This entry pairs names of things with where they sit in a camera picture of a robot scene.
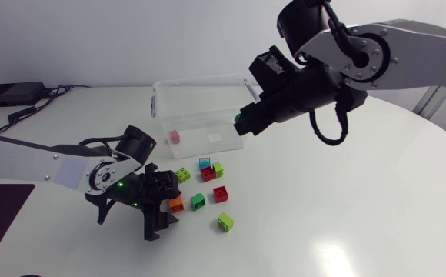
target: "white wall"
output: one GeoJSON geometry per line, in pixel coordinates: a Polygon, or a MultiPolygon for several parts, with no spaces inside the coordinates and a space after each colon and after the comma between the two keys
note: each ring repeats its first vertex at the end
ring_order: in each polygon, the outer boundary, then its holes
{"type": "MultiPolygon", "coordinates": [[[[0,0],[0,83],[150,85],[248,74],[289,0],[0,0]]],[[[334,0],[346,24],[409,18],[446,28],[442,0],[334,0]]],[[[373,92],[412,109],[424,89],[373,92]]],[[[446,118],[438,120],[446,125],[446,118]]]]}

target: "red block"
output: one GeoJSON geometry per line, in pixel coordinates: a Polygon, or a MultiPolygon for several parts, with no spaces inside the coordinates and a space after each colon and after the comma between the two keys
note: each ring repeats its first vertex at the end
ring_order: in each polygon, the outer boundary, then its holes
{"type": "Polygon", "coordinates": [[[178,144],[180,142],[180,135],[178,134],[178,131],[173,130],[170,131],[168,134],[170,135],[171,142],[173,142],[174,144],[178,144]]]}
{"type": "Polygon", "coordinates": [[[213,193],[215,194],[215,200],[217,203],[228,200],[228,193],[226,192],[225,186],[214,188],[213,193]]]}
{"type": "Polygon", "coordinates": [[[208,166],[207,168],[201,169],[201,176],[202,179],[205,180],[205,182],[207,182],[209,180],[216,178],[216,172],[211,166],[208,166]]]}

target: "lime green block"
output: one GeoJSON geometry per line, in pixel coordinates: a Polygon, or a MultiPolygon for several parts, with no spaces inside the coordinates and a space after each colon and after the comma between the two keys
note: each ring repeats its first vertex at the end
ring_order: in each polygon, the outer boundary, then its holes
{"type": "Polygon", "coordinates": [[[199,210],[204,205],[206,205],[206,199],[201,193],[191,197],[191,206],[195,211],[199,210]]]}
{"type": "Polygon", "coordinates": [[[184,168],[177,170],[175,174],[177,175],[180,183],[183,183],[191,178],[191,173],[189,173],[189,171],[187,171],[187,169],[184,168]]]}
{"type": "Polygon", "coordinates": [[[221,166],[221,163],[215,162],[213,164],[213,169],[216,172],[216,178],[220,178],[223,176],[223,167],[221,166]]]}
{"type": "Polygon", "coordinates": [[[223,231],[228,232],[233,228],[233,219],[222,212],[218,217],[218,226],[220,226],[223,231]]]}

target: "plastic container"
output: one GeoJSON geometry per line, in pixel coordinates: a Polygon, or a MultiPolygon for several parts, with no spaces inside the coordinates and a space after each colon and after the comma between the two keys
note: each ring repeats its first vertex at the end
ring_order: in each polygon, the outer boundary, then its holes
{"type": "Polygon", "coordinates": [[[156,82],[151,113],[175,158],[242,149],[233,127],[240,109],[258,100],[241,75],[156,82]]]}

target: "black power supply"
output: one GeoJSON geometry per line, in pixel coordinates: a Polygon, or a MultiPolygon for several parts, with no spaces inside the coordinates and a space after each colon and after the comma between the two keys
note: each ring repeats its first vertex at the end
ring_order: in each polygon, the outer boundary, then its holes
{"type": "Polygon", "coordinates": [[[42,82],[0,84],[0,107],[35,105],[44,88],[42,82]]]}

